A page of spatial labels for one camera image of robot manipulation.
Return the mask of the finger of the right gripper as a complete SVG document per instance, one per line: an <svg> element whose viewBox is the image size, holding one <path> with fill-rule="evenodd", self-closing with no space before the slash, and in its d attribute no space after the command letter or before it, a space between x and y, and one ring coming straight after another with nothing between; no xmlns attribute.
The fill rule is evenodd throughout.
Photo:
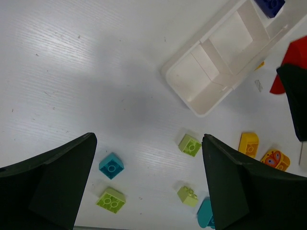
<svg viewBox="0 0 307 230"><path fill-rule="evenodd" d="M299 141L307 140L307 70L284 64L277 70L285 89L295 134Z"/></svg>

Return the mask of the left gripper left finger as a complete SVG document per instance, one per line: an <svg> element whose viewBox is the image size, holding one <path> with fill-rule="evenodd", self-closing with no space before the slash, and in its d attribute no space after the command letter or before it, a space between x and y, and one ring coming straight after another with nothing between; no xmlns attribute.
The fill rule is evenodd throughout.
<svg viewBox="0 0 307 230"><path fill-rule="evenodd" d="M86 133L58 148L0 170L2 230L71 230L97 138Z"/></svg>

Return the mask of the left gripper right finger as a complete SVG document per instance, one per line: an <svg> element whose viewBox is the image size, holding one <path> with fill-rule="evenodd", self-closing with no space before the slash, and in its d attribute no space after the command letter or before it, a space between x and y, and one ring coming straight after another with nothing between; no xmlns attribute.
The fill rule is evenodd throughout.
<svg viewBox="0 0 307 230"><path fill-rule="evenodd" d="M307 179L267 166L206 134L204 168L217 230L305 230Z"/></svg>

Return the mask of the dark blue lego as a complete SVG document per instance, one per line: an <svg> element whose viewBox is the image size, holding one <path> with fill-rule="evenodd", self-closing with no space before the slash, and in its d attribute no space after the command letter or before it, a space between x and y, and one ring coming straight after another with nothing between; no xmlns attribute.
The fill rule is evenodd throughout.
<svg viewBox="0 0 307 230"><path fill-rule="evenodd" d="M274 18L285 4L285 0L255 0L268 18Z"/></svg>

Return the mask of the small teal lego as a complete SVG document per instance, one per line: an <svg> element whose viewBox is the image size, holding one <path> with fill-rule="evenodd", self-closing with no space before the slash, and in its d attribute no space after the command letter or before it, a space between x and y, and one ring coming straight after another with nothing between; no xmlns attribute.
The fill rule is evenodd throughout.
<svg viewBox="0 0 307 230"><path fill-rule="evenodd" d="M121 159L115 154L110 153L99 163L99 171L103 173L107 178L112 180L120 172L125 169Z"/></svg>

